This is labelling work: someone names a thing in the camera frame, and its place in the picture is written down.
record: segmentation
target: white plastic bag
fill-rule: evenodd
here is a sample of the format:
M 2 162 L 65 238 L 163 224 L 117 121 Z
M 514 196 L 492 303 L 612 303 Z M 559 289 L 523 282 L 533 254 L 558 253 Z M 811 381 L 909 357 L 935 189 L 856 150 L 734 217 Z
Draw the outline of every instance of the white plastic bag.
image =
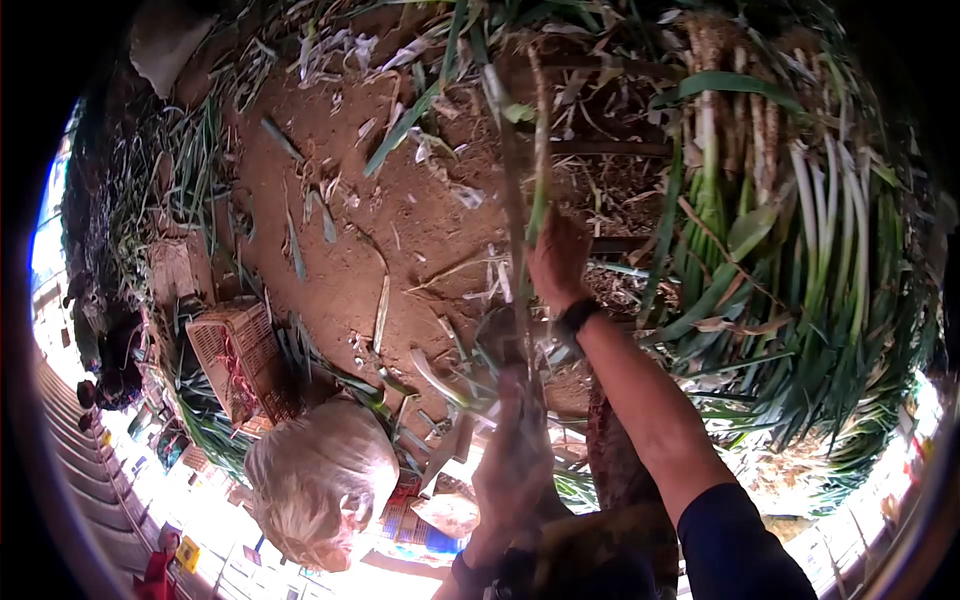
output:
M 380 517 L 400 474 L 373 414 L 331 400 L 279 423 L 247 453 L 253 518 L 283 555 L 311 569 L 345 571 L 357 534 Z

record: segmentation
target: vegetable pile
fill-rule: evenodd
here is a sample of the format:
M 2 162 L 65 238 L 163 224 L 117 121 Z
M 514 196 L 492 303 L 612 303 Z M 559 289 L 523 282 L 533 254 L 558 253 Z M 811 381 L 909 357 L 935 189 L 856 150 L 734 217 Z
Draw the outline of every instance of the vegetable pile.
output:
M 667 271 L 682 293 L 640 343 L 730 424 L 722 447 L 822 441 L 829 511 L 886 445 L 935 335 L 911 192 L 869 86 L 822 38 L 769 43 L 716 12 L 674 26 L 688 76 L 651 103 L 677 107 L 676 146 L 642 309 Z

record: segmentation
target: black sleeve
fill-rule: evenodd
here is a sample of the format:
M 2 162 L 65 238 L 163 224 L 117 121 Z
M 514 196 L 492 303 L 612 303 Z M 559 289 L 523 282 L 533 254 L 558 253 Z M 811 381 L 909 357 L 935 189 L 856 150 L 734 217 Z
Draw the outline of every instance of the black sleeve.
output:
M 697 600 L 816 600 L 800 566 L 763 527 L 754 503 L 735 483 L 697 496 L 681 515 L 677 533 Z

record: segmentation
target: dirt ground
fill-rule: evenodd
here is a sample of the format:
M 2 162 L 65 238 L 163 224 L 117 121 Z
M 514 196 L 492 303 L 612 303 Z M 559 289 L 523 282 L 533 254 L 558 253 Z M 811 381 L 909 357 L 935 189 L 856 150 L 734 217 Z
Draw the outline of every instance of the dirt ground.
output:
M 422 20 L 409 19 L 408 25 L 395 29 L 400 14 L 400 8 L 384 10 L 350 24 L 355 34 L 380 37 L 372 65 L 382 64 L 396 48 L 414 38 Z M 396 81 L 400 81 L 398 100 L 406 107 L 414 100 L 409 77 L 389 76 L 363 84 L 356 73 L 348 71 L 340 84 L 319 84 L 307 90 L 298 89 L 298 81 L 296 72 L 288 74 L 276 68 L 246 114 L 228 115 L 240 148 L 232 201 L 252 203 L 256 226 L 253 240 L 240 242 L 240 255 L 245 266 L 262 278 L 275 315 L 300 313 L 326 358 L 375 384 L 380 379 L 364 351 L 366 344 L 354 349 L 352 343 L 357 334 L 372 336 L 383 282 L 383 269 L 375 252 L 348 226 L 367 233 L 383 253 L 390 271 L 390 302 L 380 356 L 397 379 L 422 394 L 420 406 L 408 408 L 403 424 L 426 438 L 428 426 L 411 409 L 421 408 L 433 420 L 442 420 L 446 417 L 445 404 L 440 393 L 416 371 L 410 349 L 421 348 L 431 360 L 455 354 L 449 352 L 453 343 L 438 324 L 438 315 L 446 315 L 463 339 L 472 340 L 485 306 L 482 300 L 463 300 L 462 296 L 485 291 L 487 269 L 484 264 L 466 267 L 431 285 L 428 295 L 406 291 L 451 265 L 486 254 L 488 244 L 497 253 L 509 252 L 506 218 L 497 201 L 498 193 L 502 193 L 497 129 L 479 84 L 455 84 L 448 89 L 447 97 L 461 114 L 450 120 L 438 113 L 440 134 L 450 148 L 463 144 L 466 148 L 458 153 L 459 160 L 446 159 L 444 166 L 451 180 L 486 194 L 486 200 L 471 210 L 453 199 L 425 164 L 415 163 L 416 145 L 409 140 L 388 154 L 375 177 L 363 176 L 368 156 L 385 133 Z M 190 83 L 181 84 L 179 95 L 188 89 L 195 91 Z M 342 109 L 331 116 L 336 93 L 343 94 Z M 522 101 L 522 96 L 523 92 L 518 92 L 517 100 Z M 604 100 L 598 98 L 596 102 L 602 104 Z M 301 171 L 261 127 L 265 115 L 270 115 L 303 153 L 306 164 Z M 358 142 L 359 128 L 372 117 L 376 117 L 372 133 Z M 581 121 L 578 115 L 574 131 L 590 127 Z M 596 121 L 601 128 L 617 127 L 615 122 L 605 123 L 602 115 Z M 596 230 L 603 235 L 648 236 L 656 225 L 660 196 L 642 192 L 659 184 L 663 166 L 660 159 L 632 156 L 571 159 L 555 170 L 553 195 L 564 212 L 577 215 L 587 227 L 594 229 L 599 223 Z M 336 221 L 337 240 L 329 244 L 324 240 L 318 207 L 311 222 L 303 222 L 302 190 L 338 173 L 341 188 L 354 191 L 360 203 L 352 207 L 341 195 L 335 196 L 329 208 Z M 604 210 L 599 215 L 593 211 L 596 189 L 604 192 Z M 229 237 L 226 206 L 219 208 L 219 229 Z M 290 259 L 282 251 L 288 238 L 287 210 L 297 229 L 307 273 L 304 282 L 298 281 Z M 596 282 L 611 309 L 630 312 L 631 301 L 607 289 L 619 285 L 611 285 L 611 276 L 591 273 L 589 280 Z M 497 302 L 502 302 L 502 296 L 497 296 Z M 439 366 L 444 365 L 444 357 L 437 362 Z M 545 387 L 549 407 L 562 416 L 585 415 L 590 385 L 586 366 L 560 370 Z M 399 402 L 399 394 L 390 390 L 388 404 L 392 410 Z M 412 446 L 408 449 L 425 460 L 422 452 L 418 454 Z

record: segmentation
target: hand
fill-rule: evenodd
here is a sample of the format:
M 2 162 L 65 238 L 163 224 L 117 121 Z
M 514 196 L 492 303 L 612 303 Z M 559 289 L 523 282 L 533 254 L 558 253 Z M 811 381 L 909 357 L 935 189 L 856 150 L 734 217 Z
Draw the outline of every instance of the hand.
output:
M 488 564 L 506 550 L 553 477 L 546 409 L 529 389 L 526 367 L 501 371 L 497 387 L 500 423 L 473 473 L 480 525 L 464 557 L 471 567 Z
M 591 238 L 572 221 L 551 208 L 535 249 L 527 249 L 527 265 L 537 294 L 550 308 L 565 311 L 590 295 L 584 268 Z

